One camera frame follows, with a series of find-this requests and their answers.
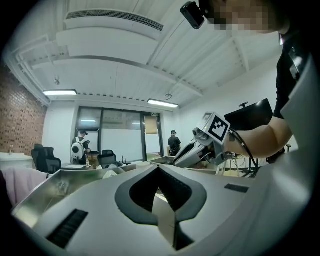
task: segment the computer monitor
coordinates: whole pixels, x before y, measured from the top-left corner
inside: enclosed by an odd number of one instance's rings
[[[236,131],[250,131],[267,125],[272,117],[273,111],[267,98],[224,116]]]

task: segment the white table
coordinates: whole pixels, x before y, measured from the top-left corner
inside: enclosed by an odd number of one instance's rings
[[[23,153],[0,153],[0,170],[10,167],[33,168],[33,158]]]

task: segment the pink cloth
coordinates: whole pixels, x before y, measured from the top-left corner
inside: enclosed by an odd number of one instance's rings
[[[2,170],[6,191],[13,207],[20,204],[30,192],[47,179],[47,173],[35,169],[12,167]]]

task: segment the fluorescent light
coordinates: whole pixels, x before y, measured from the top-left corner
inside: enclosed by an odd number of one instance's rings
[[[147,102],[152,105],[164,106],[164,107],[168,107],[168,108],[177,108],[178,107],[177,104],[168,103],[168,102],[165,102],[162,100],[156,100],[156,99],[149,99]]]
[[[77,95],[77,91],[76,90],[44,90],[43,94],[46,96]]]

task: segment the standing person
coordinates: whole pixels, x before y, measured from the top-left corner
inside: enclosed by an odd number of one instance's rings
[[[171,131],[171,137],[168,139],[168,145],[170,146],[170,156],[174,157],[181,149],[181,141],[176,137],[176,131]]]
[[[303,42],[297,24],[289,19],[283,1],[275,0],[199,0],[199,7],[209,24],[227,29],[238,25],[244,30],[258,33],[279,32],[283,43],[277,64],[276,106],[268,125],[254,130],[239,131],[254,158],[268,158],[288,143],[293,133],[281,114],[289,95],[298,82],[309,51]],[[242,145],[232,136],[226,140],[226,151],[248,156]]]
[[[88,135],[85,130],[79,130],[78,132],[78,139],[80,142],[82,142],[85,139],[85,136]],[[72,145],[77,142],[77,138],[74,138],[72,140]],[[84,154],[81,159],[79,159],[79,164],[85,165],[87,160],[87,154],[91,152],[91,149],[89,148],[90,141],[86,140],[82,145],[84,147]]]

